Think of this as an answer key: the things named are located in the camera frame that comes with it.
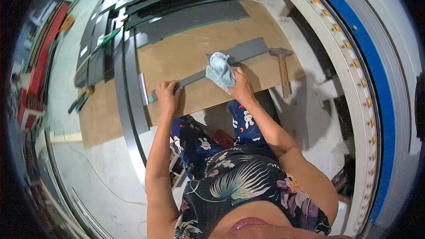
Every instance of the light blue cloth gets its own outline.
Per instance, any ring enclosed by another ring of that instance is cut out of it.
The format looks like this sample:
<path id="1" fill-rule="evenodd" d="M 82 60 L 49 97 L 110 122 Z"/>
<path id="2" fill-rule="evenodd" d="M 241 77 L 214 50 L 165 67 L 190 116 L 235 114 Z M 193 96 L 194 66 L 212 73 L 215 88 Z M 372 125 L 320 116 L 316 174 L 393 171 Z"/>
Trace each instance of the light blue cloth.
<path id="1" fill-rule="evenodd" d="M 236 80 L 232 67 L 227 63 L 228 58 L 228 55 L 220 52 L 212 54 L 205 77 L 212 80 L 217 86 L 230 94 L 227 86 L 233 87 L 236 84 Z"/>

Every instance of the workbench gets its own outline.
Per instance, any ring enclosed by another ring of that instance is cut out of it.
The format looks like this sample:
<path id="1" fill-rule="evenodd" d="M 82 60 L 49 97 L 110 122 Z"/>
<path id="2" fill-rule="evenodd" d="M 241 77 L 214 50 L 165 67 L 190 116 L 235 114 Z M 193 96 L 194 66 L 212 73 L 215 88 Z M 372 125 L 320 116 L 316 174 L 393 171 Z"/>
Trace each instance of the workbench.
<path id="1" fill-rule="evenodd" d="M 249 14 L 248 18 L 189 29 L 137 49 L 138 67 L 144 75 L 148 96 L 162 81 L 184 79 L 205 69 L 206 54 L 226 50 L 248 40 L 262 37 L 268 47 L 293 50 L 261 3 L 252 0 L 239 2 Z M 286 63 L 289 81 L 304 77 L 303 68 L 296 55 L 288 57 Z M 254 92 L 280 85 L 278 59 L 268 53 L 250 58 L 239 66 L 250 79 Z M 118 109 L 118 105 L 123 102 L 122 99 L 118 101 L 114 85 L 114 80 L 97 84 L 95 93 L 88 98 L 79 114 L 85 148 L 124 135 Z M 231 99 L 230 95 L 211 80 L 204 78 L 185 88 L 185 95 L 181 98 L 176 116 L 190 114 Z M 145 113 L 148 125 L 157 125 L 158 102 L 147 105 Z"/>

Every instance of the hammer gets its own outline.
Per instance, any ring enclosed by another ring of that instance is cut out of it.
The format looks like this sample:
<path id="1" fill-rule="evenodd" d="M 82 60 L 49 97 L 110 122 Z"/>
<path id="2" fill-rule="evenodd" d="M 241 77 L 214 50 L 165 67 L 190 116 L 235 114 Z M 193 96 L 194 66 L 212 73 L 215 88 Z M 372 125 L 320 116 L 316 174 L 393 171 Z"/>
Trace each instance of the hammer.
<path id="1" fill-rule="evenodd" d="M 292 55 L 294 52 L 285 48 L 270 48 L 269 55 L 277 56 L 279 58 L 279 72 L 280 80 L 282 81 L 282 91 L 284 93 L 284 102 L 288 105 L 291 104 L 291 90 L 290 82 L 288 79 L 288 72 L 286 70 L 286 57 Z"/>

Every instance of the person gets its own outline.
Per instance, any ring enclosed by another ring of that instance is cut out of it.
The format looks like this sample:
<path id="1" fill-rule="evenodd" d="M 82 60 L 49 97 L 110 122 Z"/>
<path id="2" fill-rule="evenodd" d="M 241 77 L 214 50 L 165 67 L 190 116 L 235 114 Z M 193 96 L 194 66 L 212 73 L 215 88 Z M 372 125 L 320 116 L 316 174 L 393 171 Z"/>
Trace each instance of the person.
<path id="1" fill-rule="evenodd" d="M 229 149 L 190 116 L 173 119 L 183 92 L 173 93 L 177 81 L 157 86 L 161 114 L 145 175 L 148 238 L 328 237 L 338 211 L 331 181 L 260 106 L 241 68 L 233 72 L 236 142 Z M 170 134 L 189 178 L 180 210 L 171 192 Z"/>

